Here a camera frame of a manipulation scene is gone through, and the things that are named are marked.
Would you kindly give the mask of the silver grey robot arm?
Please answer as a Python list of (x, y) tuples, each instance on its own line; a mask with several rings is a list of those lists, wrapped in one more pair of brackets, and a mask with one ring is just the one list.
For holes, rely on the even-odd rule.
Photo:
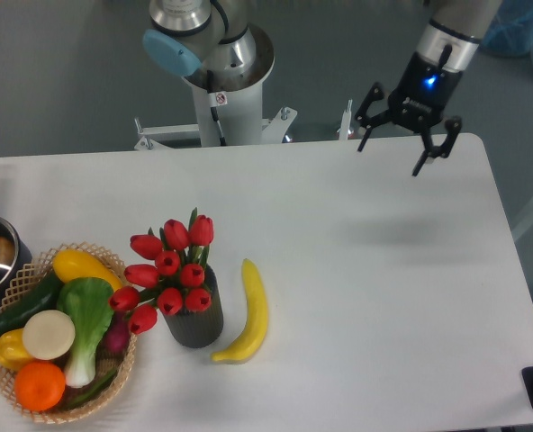
[[(275, 143), (285, 135), (280, 120), (262, 119), (262, 85), (274, 65), (272, 43), (248, 22), (245, 1), (152, 1), (150, 29), (142, 44), (160, 68), (191, 86), (205, 147)], [(433, 158), (446, 158), (462, 128), (443, 112), (463, 75), (467, 43), (429, 23), (399, 84), (375, 83), (355, 113), (369, 139), (392, 123), (420, 135), (418, 174)]]

